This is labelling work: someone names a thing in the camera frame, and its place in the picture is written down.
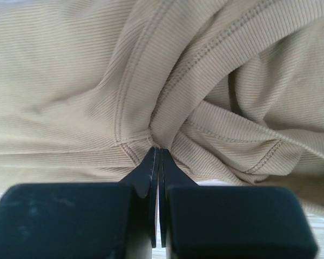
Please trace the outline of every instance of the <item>garment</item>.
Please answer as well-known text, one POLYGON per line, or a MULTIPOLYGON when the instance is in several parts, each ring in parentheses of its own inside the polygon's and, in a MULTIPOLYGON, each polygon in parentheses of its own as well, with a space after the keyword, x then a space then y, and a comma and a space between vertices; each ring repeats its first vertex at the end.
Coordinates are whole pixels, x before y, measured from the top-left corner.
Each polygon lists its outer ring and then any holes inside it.
POLYGON ((151 146, 324 216, 324 0, 0 8, 0 191, 118 181, 151 146))

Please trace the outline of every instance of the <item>beige fabric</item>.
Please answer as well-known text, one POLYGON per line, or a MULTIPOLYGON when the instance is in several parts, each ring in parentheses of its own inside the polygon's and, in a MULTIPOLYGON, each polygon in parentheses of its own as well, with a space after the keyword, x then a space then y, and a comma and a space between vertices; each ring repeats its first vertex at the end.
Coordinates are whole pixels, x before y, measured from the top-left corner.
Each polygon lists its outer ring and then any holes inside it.
POLYGON ((120 180, 151 145, 324 216, 324 0, 0 9, 0 190, 120 180))

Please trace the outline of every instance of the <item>beige shirt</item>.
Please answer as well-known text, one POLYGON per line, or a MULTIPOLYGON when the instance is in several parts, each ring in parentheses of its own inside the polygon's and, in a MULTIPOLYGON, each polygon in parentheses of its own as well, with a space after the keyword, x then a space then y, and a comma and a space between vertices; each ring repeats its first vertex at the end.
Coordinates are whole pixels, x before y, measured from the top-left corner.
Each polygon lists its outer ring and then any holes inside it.
POLYGON ((0 191, 117 181, 152 145, 324 216, 324 0, 0 8, 0 191))

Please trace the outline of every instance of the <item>clothing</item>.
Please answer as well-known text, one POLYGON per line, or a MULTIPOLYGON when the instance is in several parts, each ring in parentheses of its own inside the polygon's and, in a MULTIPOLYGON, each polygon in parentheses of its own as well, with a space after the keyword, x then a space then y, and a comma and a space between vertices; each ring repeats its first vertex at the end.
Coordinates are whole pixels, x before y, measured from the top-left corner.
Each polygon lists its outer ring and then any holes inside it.
POLYGON ((0 9, 0 190, 117 181, 152 145, 324 216, 324 0, 0 9))

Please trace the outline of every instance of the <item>seam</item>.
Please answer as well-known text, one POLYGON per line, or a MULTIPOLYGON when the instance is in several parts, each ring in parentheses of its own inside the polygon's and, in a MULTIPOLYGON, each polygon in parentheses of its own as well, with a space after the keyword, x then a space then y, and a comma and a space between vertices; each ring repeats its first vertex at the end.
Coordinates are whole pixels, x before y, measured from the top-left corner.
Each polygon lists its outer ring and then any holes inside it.
POLYGON ((224 142, 237 142, 237 143, 255 143, 255 142, 260 142, 260 140, 244 140, 244 139, 232 139, 232 138, 227 138, 227 137, 223 137, 219 134, 216 134, 208 129, 206 129, 203 126, 200 126, 199 124, 195 123, 195 122, 191 122, 191 121, 186 121, 190 126, 195 127, 197 130, 199 130, 200 132, 208 135, 209 137, 212 138, 216 138, 219 140, 222 140, 224 142))
POLYGON ((190 71, 202 58, 204 58, 207 54, 209 54, 215 47, 217 47, 225 39, 227 39, 229 36, 234 34, 246 23, 248 23, 252 18, 254 18, 259 13, 263 12, 265 9, 267 9, 270 5, 272 5, 276 1, 277 0, 263 0, 262 2, 258 3, 255 7, 249 9, 240 19, 237 19, 232 25, 230 25, 227 30, 217 35, 205 47, 200 49, 197 52, 197 54, 195 54, 195 57, 191 61, 187 62, 184 68, 175 76, 174 79, 172 79, 172 82, 166 85, 164 90, 161 91, 161 93, 164 94, 162 94, 160 100, 157 101, 157 105, 151 115, 151 120, 155 117, 157 110, 160 107, 160 105, 163 103, 163 101, 168 97, 168 95, 174 89, 176 84, 179 83, 184 78, 184 76, 188 73, 188 71, 190 71))
POLYGON ((132 58, 128 63, 127 69, 125 70, 126 74, 123 77, 123 83, 121 84, 121 86, 119 88, 119 93, 118 93, 116 116, 115 116, 115 120, 114 120, 114 135, 115 135, 116 141, 120 141, 120 139, 121 139, 122 114, 123 114, 122 111, 124 110, 124 107, 125 107, 125 101, 126 101, 127 92, 128 92, 128 88, 124 87, 124 86, 130 84, 132 76, 133 76, 133 74, 137 68, 137 65, 139 64, 139 61, 143 55, 143 52, 146 48, 146 44, 149 42, 149 39, 154 35, 154 32, 156 31, 155 28, 163 20, 163 18, 165 17, 165 14, 168 12, 169 8, 171 7, 171 5, 173 3, 174 3, 174 0, 166 0, 161 3, 161 5, 157 9, 155 15, 151 19, 152 22, 147 26, 147 28, 145 29, 142 36, 139 38, 137 44, 134 47, 134 50, 133 50, 134 54, 131 56, 132 58), (139 48, 143 41, 146 42, 146 44, 145 44, 145 46, 143 46, 143 49, 141 51, 139 51, 139 48), (134 64, 132 72, 129 73, 129 68, 132 66, 132 63, 136 60, 136 55, 139 56, 138 60, 134 64))
POLYGON ((245 174, 253 174, 261 169, 267 161, 274 155, 274 153, 281 147, 282 141, 279 140, 270 150, 263 156, 263 158, 251 169, 244 171, 245 174))

